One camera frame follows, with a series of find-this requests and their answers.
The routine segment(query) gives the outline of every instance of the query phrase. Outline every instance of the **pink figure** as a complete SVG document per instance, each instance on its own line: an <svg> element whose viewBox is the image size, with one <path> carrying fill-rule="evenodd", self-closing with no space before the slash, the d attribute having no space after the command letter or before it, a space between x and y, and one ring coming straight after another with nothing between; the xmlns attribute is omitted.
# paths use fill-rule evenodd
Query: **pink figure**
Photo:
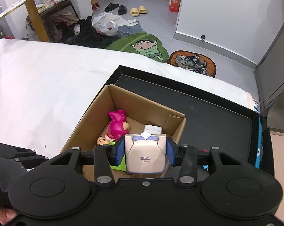
<svg viewBox="0 0 284 226"><path fill-rule="evenodd" d="M108 130L114 136L115 141L117 141L122 135L129 133L129 124L125 122L126 116L124 110L110 111L108 115L111 118Z"/></svg>

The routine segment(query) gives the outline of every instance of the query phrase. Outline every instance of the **human hand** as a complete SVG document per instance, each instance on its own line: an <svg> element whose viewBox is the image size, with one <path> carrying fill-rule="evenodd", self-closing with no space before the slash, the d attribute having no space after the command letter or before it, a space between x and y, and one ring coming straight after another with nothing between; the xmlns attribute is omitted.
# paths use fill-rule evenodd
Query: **human hand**
<svg viewBox="0 0 284 226"><path fill-rule="evenodd" d="M10 209L0 207L0 223L6 224L16 217L16 213Z"/></svg>

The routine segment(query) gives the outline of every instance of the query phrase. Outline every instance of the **cardboard box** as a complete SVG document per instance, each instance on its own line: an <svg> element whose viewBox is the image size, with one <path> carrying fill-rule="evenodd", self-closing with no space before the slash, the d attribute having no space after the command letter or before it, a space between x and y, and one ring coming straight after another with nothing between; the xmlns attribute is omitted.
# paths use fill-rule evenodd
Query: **cardboard box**
<svg viewBox="0 0 284 226"><path fill-rule="evenodd" d="M146 124L160 126L163 128L163 133L179 143L186 123L184 114L111 84L104 86L91 103L62 152L71 147L80 147L82 151L93 150L98 137L108 128L110 122L108 112L118 109L126 111L126 122L130 126L130 133L141 134ZM169 163L161 174L129 174L119 170L112 172L117 181L120 177L163 177L168 168ZM94 167L84 166L83 175L87 180L94 181Z"/></svg>
<svg viewBox="0 0 284 226"><path fill-rule="evenodd" d="M169 0L169 11L170 12L179 12L181 0Z"/></svg>
<svg viewBox="0 0 284 226"><path fill-rule="evenodd" d="M91 4L92 4L92 10L93 11L97 11L100 9L100 5L98 3L98 0L91 0Z"/></svg>

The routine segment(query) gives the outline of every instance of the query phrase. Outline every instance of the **green object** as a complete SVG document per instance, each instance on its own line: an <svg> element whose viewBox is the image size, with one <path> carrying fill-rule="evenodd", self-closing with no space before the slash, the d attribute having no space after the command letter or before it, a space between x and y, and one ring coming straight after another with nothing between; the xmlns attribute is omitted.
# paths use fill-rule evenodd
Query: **green object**
<svg viewBox="0 0 284 226"><path fill-rule="evenodd" d="M120 171L126 171L125 155L124 155L124 157L123 157L123 159L122 159L121 165L118 166L118 167L111 166L111 169L120 170Z"/></svg>
<svg viewBox="0 0 284 226"><path fill-rule="evenodd" d="M162 42L152 34L136 33L116 40L106 49L138 53L158 62L166 63L169 56Z"/></svg>

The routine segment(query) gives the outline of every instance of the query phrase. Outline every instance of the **blue object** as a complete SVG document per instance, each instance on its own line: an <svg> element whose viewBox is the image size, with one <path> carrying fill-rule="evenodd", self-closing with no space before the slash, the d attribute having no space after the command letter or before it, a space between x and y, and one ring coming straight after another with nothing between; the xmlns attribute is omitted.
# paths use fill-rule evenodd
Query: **blue object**
<svg viewBox="0 0 284 226"><path fill-rule="evenodd" d="M159 141L159 137L158 136L150 136L148 137L146 140L153 140L153 141Z"/></svg>
<svg viewBox="0 0 284 226"><path fill-rule="evenodd" d="M132 138L132 141L138 141L138 140L144 140L144 137L142 137L142 136L134 136Z"/></svg>
<svg viewBox="0 0 284 226"><path fill-rule="evenodd" d="M166 139L166 156L169 160L170 165L176 164L176 157L171 143Z"/></svg>
<svg viewBox="0 0 284 226"><path fill-rule="evenodd" d="M259 168L260 165L260 157L262 153L262 124L260 117L259 118L259 128L258 128L258 143L257 143L257 156L256 156L256 161L255 161L255 167Z"/></svg>
<svg viewBox="0 0 284 226"><path fill-rule="evenodd" d="M123 138L123 140L121 141L121 143L118 145L117 149L116 149L116 163L118 165L121 165L122 159L125 155L125 139Z"/></svg>
<svg viewBox="0 0 284 226"><path fill-rule="evenodd" d="M144 32L144 30L141 28L141 25L139 22L138 24L134 26L123 25L123 26L118 27L117 37L122 38L122 37L126 37L126 36L136 34L136 33L142 33L142 32Z"/></svg>

